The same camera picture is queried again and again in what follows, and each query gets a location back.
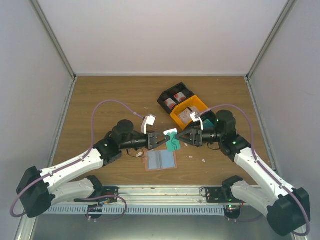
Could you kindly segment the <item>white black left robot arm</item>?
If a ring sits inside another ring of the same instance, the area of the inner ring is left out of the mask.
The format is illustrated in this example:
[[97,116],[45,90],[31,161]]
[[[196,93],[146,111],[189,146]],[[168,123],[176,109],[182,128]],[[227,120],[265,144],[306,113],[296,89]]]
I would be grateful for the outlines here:
[[135,131],[134,124],[127,119],[119,121],[84,153],[52,167],[28,168],[16,189],[24,208],[22,214],[35,218],[52,205],[68,200],[98,202],[103,197],[103,186],[95,176],[77,182],[74,179],[115,162],[122,157],[123,150],[154,150],[170,139],[156,131]]

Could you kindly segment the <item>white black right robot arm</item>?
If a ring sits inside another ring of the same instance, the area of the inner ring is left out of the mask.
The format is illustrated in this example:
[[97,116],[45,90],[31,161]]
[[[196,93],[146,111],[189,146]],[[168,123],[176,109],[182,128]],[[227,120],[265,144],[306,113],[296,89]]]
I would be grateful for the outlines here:
[[248,142],[236,130],[236,119],[228,110],[216,113],[214,126],[203,124],[189,127],[175,138],[189,145],[218,143],[220,151],[247,172],[258,184],[250,186],[238,176],[227,179],[221,190],[228,203],[236,199],[245,202],[266,217],[275,233],[284,237],[294,234],[306,237],[311,231],[310,196],[304,188],[296,189],[275,173],[256,153],[254,143]]

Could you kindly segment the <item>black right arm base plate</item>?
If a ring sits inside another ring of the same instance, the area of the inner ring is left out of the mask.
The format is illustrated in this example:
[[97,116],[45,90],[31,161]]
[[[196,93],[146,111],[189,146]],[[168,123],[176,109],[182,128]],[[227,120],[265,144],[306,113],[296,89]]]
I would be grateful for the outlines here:
[[224,186],[204,186],[199,190],[207,203],[242,204],[242,200],[234,197],[231,189]]

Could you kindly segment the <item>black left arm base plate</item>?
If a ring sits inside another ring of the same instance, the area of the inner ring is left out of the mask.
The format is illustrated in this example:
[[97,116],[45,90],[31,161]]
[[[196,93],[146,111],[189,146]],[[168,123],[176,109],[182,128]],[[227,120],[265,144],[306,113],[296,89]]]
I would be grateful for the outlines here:
[[117,202],[116,196],[119,193],[118,186],[104,186],[101,190],[95,190],[87,198],[76,198],[74,202],[76,203],[115,203]]

